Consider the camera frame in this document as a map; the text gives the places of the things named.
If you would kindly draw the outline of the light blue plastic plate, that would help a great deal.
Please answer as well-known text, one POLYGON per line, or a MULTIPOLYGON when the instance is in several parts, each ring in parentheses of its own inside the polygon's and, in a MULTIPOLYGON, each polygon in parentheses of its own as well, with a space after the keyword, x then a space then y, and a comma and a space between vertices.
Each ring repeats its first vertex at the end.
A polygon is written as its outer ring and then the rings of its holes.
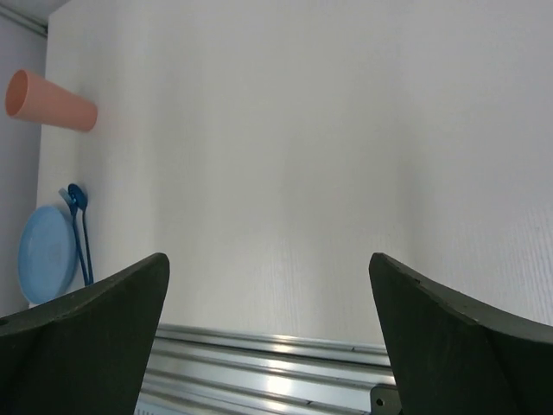
POLYGON ((17 271, 22 294, 41 304, 63 295, 73 281, 77 248, 73 227, 57 207, 37 208, 20 238, 17 271))

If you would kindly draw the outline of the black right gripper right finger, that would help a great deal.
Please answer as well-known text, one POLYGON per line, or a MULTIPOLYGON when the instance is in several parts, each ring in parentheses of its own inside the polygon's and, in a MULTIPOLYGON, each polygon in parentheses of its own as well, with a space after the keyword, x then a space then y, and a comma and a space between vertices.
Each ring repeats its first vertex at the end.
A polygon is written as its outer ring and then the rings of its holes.
POLYGON ((405 414, 550 414, 552 328, 426 278, 384 253, 372 294, 405 414))

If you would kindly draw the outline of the salmon pink plastic cup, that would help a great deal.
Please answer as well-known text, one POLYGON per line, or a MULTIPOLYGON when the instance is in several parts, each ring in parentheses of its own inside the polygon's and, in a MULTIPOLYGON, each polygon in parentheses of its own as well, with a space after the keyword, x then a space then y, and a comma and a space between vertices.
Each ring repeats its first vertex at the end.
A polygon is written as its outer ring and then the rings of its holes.
POLYGON ((23 69, 11 77, 4 104, 11 118, 74 131, 90 131, 98 117, 90 100, 23 69))

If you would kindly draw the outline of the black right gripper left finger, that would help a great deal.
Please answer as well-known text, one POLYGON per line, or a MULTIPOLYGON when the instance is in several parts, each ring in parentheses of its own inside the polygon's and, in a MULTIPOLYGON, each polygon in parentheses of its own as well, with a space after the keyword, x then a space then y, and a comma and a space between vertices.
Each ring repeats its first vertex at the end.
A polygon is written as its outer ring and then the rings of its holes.
POLYGON ((132 414, 168 281, 168 257, 158 252, 2 317, 1 412, 132 414))

